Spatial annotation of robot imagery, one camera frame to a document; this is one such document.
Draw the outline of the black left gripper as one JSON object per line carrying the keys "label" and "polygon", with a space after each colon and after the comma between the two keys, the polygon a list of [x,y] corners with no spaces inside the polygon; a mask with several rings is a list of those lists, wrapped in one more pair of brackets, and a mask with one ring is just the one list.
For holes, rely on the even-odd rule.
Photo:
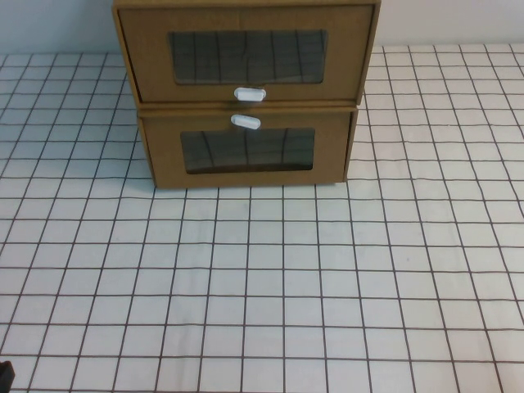
{"label": "black left gripper", "polygon": [[15,379],[15,371],[10,361],[0,363],[0,393],[9,393]]}

